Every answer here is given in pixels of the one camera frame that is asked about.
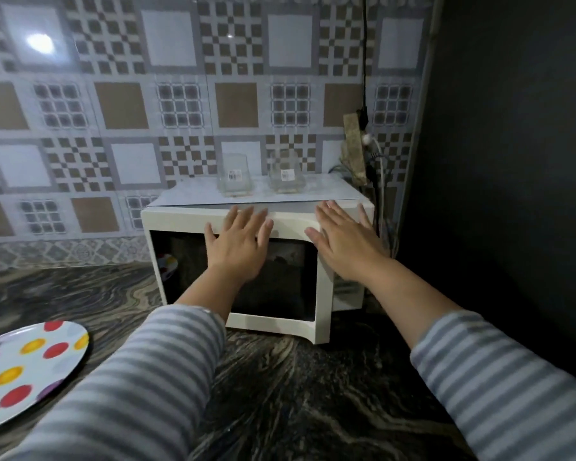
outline white square tile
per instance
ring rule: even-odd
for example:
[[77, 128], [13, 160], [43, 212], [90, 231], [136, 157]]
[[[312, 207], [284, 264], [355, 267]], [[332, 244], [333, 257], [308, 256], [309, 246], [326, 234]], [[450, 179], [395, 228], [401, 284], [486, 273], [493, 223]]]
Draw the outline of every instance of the white square tile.
[[243, 154], [247, 157], [247, 169], [252, 176], [262, 175], [260, 160], [260, 141], [254, 142], [223, 142], [222, 155]]
[[312, 16], [269, 14], [269, 66], [311, 67]]
[[9, 187], [52, 185], [37, 146], [25, 144], [0, 146], [0, 170]]
[[341, 143], [343, 141], [323, 141], [322, 173], [328, 173], [335, 165], [340, 164]]
[[422, 19], [382, 20], [380, 38], [380, 57], [378, 68], [385, 69], [416, 69], [420, 40], [422, 37]]
[[25, 65], [60, 65], [70, 62], [58, 12], [49, 6], [2, 7], [17, 57]]
[[153, 144], [111, 144], [111, 150], [122, 185], [161, 183]]
[[196, 66], [190, 13], [141, 11], [153, 66]]

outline backsplash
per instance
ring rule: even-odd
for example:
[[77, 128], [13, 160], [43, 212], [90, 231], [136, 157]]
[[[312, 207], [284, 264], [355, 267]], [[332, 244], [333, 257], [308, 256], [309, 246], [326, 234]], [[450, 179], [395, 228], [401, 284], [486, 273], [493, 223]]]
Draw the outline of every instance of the backsplash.
[[[223, 152], [325, 173], [361, 107], [361, 0], [0, 0], [0, 270], [149, 258], [140, 210]], [[367, 0], [397, 221], [433, 0]]]

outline hand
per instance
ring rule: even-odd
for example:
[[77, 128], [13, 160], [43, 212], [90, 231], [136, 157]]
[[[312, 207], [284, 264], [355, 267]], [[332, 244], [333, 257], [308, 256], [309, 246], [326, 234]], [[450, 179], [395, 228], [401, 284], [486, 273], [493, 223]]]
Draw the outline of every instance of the hand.
[[362, 204], [360, 222], [354, 221], [334, 200], [320, 202], [316, 218], [326, 236], [315, 228], [307, 228], [305, 234], [320, 255], [341, 278], [364, 283], [368, 272], [384, 261], [386, 253]]
[[218, 238], [207, 223], [207, 268], [223, 271], [240, 285], [256, 278], [267, 257], [273, 229], [273, 220], [266, 218], [266, 209], [253, 215], [253, 206], [239, 212], [235, 205], [224, 218]]

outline marble countertop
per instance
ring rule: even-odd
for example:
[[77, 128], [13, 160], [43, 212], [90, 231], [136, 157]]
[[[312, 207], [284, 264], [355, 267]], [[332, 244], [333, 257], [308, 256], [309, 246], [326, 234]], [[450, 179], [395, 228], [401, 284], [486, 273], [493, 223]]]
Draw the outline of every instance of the marble countertop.
[[[92, 337], [62, 387], [0, 427], [0, 454], [159, 305], [146, 264], [0, 273], [0, 333], [64, 319]], [[192, 459], [241, 458], [474, 459], [390, 320], [360, 311], [333, 314], [326, 345], [229, 330]]]

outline orange dot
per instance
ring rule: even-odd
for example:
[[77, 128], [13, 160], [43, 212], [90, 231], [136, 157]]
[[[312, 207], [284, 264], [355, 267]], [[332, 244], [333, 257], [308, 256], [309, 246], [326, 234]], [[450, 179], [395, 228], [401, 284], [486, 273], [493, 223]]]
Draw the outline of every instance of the orange dot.
[[23, 372], [23, 367], [11, 367], [0, 374], [0, 385], [6, 385], [15, 380]]
[[17, 403], [21, 403], [31, 392], [31, 385], [22, 385], [21, 387], [13, 388], [6, 395], [2, 396], [2, 399], [0, 400], [0, 408], [10, 408]]
[[88, 335], [87, 333], [85, 333], [85, 335], [83, 335], [81, 338], [79, 338], [77, 340], [77, 342], [75, 343], [75, 345], [73, 346], [73, 348], [79, 350], [82, 348], [85, 348], [88, 343], [90, 342], [90, 335]]
[[51, 322], [45, 322], [43, 328], [45, 329], [45, 331], [54, 331], [60, 328], [63, 323], [64, 323], [63, 320], [53, 320]]
[[36, 351], [37, 349], [42, 348], [47, 341], [44, 338], [37, 338], [36, 340], [30, 341], [30, 343], [26, 343], [20, 349], [20, 354], [28, 354]]
[[57, 343], [54, 344], [53, 346], [49, 346], [49, 348], [47, 348], [45, 353], [43, 354], [43, 357], [45, 359], [51, 359], [56, 356], [60, 356], [67, 349], [68, 349], [68, 343], [65, 342]]

